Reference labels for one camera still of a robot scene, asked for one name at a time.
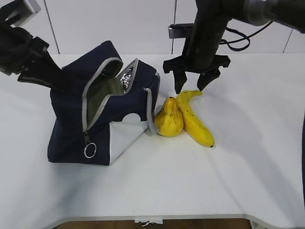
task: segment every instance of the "yellow pear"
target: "yellow pear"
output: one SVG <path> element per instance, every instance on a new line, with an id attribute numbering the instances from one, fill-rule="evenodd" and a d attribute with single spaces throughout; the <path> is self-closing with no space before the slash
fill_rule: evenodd
<path id="1" fill-rule="evenodd" d="M 162 110 L 156 115 L 154 123 L 162 136 L 175 137 L 180 134 L 183 129 L 183 116 L 174 97 L 166 99 Z"/>

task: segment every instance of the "banana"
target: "banana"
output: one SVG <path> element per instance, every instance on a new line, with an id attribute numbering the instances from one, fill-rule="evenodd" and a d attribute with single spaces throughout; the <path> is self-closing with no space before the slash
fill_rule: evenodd
<path id="1" fill-rule="evenodd" d="M 162 136 L 175 137 L 180 134 L 183 130 L 183 117 L 175 98 L 167 98 L 162 110 L 156 115 L 154 123 Z"/>
<path id="2" fill-rule="evenodd" d="M 213 147 L 215 143 L 212 134 L 202 124 L 188 104 L 197 95 L 202 95 L 202 92 L 183 91 L 176 98 L 179 110 L 183 115 L 184 129 L 197 143 L 206 147 Z"/>

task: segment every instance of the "black cable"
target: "black cable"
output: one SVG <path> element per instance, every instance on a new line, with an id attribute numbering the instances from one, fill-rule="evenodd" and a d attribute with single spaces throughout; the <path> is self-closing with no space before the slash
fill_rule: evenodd
<path id="1" fill-rule="evenodd" d="M 267 29 L 271 24 L 273 23 L 273 21 L 269 22 L 268 24 L 266 24 L 263 28 L 259 29 L 258 31 L 256 31 L 255 33 L 251 34 L 250 36 L 247 36 L 248 38 L 254 37 L 255 35 L 259 34 L 261 31 Z M 247 40 L 246 38 L 241 38 L 239 40 L 236 41 L 231 41 L 228 42 L 228 44 L 233 44 L 233 43 L 237 43 L 237 42 L 242 42 L 244 40 Z"/>
<path id="2" fill-rule="evenodd" d="M 231 42 L 228 42 L 226 41 L 225 39 L 222 39 L 220 44 L 226 44 L 228 45 L 229 49 L 235 51 L 235 52 L 240 52 L 240 51 L 243 51 L 247 48 L 249 48 L 250 46 L 250 38 L 254 37 L 255 35 L 259 34 L 261 31 L 265 30 L 266 28 L 268 28 L 271 24 L 273 23 L 273 21 L 269 22 L 268 24 L 266 24 L 263 28 L 259 29 L 258 31 L 256 31 L 255 33 L 249 35 L 249 36 L 246 36 L 245 34 L 237 31 L 237 30 L 233 30 L 233 29 L 230 29 L 230 28 L 226 28 L 227 31 L 229 32 L 232 32 L 232 33 L 236 33 L 240 36 L 242 36 L 243 38 L 241 39 L 238 39 L 238 40 L 235 40 L 235 41 L 231 41 Z M 247 40 L 248 41 L 248 44 L 246 46 L 244 46 L 243 48 L 234 48 L 232 47 L 230 44 L 233 44 L 233 43 L 238 43 L 238 42 L 242 42 L 242 41 L 245 41 Z"/>

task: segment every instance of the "gray zipper trim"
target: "gray zipper trim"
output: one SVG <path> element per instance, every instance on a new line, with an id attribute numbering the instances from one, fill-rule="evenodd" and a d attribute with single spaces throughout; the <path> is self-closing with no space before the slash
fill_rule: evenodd
<path id="1" fill-rule="evenodd" d="M 158 89 L 157 89 L 157 98 L 159 97 L 160 90 L 160 75 L 156 73 L 156 76 L 159 78 Z M 150 88 L 144 89 L 147 92 L 147 106 L 146 106 L 146 116 L 147 116 L 147 124 L 153 135 L 156 135 L 159 131 L 156 125 L 154 124 L 154 110 L 153 110 L 153 96 Z"/>
<path id="2" fill-rule="evenodd" d="M 112 60 L 117 60 L 117 59 L 118 59 L 118 58 L 109 58 L 109 59 L 107 59 L 107 60 L 112 61 Z M 86 85 L 85 89 L 87 89 L 87 90 L 84 90 L 84 92 L 83 92 L 83 97 L 82 97 L 82 101 L 83 101 L 83 103 L 82 103 L 82 126 L 83 126 L 83 132 L 85 132 L 85 131 L 87 131 L 87 130 L 90 130 L 90 129 L 93 127 L 93 125 L 96 123 L 96 121 L 97 121 L 97 120 L 99 119 L 99 117 L 101 116 L 101 114 L 102 114 L 102 112 L 103 112 L 103 110 L 104 110 L 104 108 L 105 108 L 105 106 L 106 106 L 106 104 L 107 104 L 109 98 L 110 98 L 111 96 L 113 96 L 112 94 L 109 94 L 109 95 L 107 95 L 107 96 L 103 99 L 103 101 L 102 101 L 102 103 L 101 103 L 101 105 L 100 105 L 100 107 L 99 107 L 97 113 L 95 114 L 95 116 L 94 116 L 92 122 L 87 126 L 87 92 L 88 92 L 88 89 L 89 89 L 91 83 L 99 76 L 100 72 L 101 72 L 102 69 L 105 67 L 105 65 L 108 64 L 108 62 L 106 62 L 107 60 L 105 60 L 105 61 L 101 64 L 101 66 L 99 67 L 98 71 L 93 75 L 93 77 L 90 79 L 90 81 L 89 81 L 88 84 Z M 136 72 L 137 72 L 138 64 L 139 64 L 139 60 L 138 60 L 138 59 L 135 59 L 135 60 L 134 60 L 131 64 L 129 64 L 120 74 L 118 74 L 118 75 L 116 76 L 117 79 L 120 79 L 120 78 L 123 76 L 123 74 L 124 74 L 128 69 L 130 69 L 131 67 L 133 67 L 133 72 L 132 72 L 132 76 L 131 76 L 131 79 L 130 79 L 130 82 L 129 82 L 128 89 L 127 89 L 126 93 L 124 93 L 123 95 L 127 94 L 127 93 L 130 91 L 131 87 L 132 87 L 132 84 L 133 84 L 133 81 L 134 81 L 134 77 L 135 77 L 135 74 L 136 74 Z"/>
<path id="3" fill-rule="evenodd" d="M 97 71 L 94 73 L 93 77 L 88 81 L 87 85 L 85 86 L 85 89 L 82 93 L 82 110 L 81 110 L 81 119 L 82 119 L 82 130 L 83 132 L 85 132 L 86 130 L 88 130 L 89 128 L 87 127 L 87 93 L 88 90 L 91 86 L 91 84 L 93 83 L 93 81 L 100 75 L 101 71 L 103 70 L 103 68 L 110 63 L 111 61 L 120 61 L 122 62 L 121 59 L 117 58 L 117 57 L 112 57 L 109 58 L 107 60 L 105 60 L 103 63 L 101 63 L 101 65 L 99 66 L 99 68 L 97 69 Z"/>

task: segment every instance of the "lunch bag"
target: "lunch bag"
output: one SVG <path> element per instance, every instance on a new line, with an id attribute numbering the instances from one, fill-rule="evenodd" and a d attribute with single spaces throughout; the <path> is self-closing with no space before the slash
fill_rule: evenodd
<path id="1" fill-rule="evenodd" d="M 73 78 L 68 92 L 51 89 L 56 121 L 48 146 L 54 163 L 111 164 L 148 127 L 155 134 L 157 71 L 122 60 L 110 41 L 62 70 Z"/>

